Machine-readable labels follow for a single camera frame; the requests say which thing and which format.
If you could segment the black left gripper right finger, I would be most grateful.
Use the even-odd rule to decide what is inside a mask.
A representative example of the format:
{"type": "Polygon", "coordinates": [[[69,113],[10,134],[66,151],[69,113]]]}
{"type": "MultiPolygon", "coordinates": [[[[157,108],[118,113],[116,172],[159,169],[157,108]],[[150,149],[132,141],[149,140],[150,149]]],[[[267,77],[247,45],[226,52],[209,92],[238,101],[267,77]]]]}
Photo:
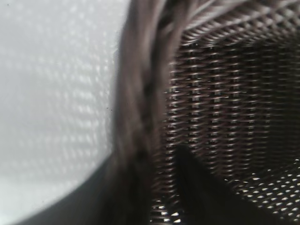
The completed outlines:
{"type": "Polygon", "coordinates": [[[175,150],[177,185],[190,225],[276,225],[278,219],[238,197],[185,145],[175,150]]]}

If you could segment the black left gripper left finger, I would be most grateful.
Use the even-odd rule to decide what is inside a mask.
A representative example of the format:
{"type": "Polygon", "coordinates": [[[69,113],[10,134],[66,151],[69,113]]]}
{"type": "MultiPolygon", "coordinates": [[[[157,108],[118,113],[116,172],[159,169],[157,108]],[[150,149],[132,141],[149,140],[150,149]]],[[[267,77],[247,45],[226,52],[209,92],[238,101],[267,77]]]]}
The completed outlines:
{"type": "Polygon", "coordinates": [[[106,159],[79,187],[21,225],[124,225],[128,164],[106,159]]]}

